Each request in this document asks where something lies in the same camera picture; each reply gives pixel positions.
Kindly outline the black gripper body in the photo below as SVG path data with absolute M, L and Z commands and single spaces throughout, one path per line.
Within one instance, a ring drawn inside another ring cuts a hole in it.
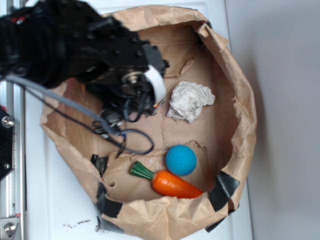
M 167 94 L 164 75 L 170 66 L 159 48 L 112 16 L 86 30 L 72 73 L 102 102 L 101 117 L 135 123 L 154 115 Z

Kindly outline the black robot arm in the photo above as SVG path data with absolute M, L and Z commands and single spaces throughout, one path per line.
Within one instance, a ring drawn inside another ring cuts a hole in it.
M 153 115 L 169 66 L 157 46 L 79 0 L 42 0 L 0 19 L 0 73 L 48 89 L 75 78 L 103 103 L 109 123 Z

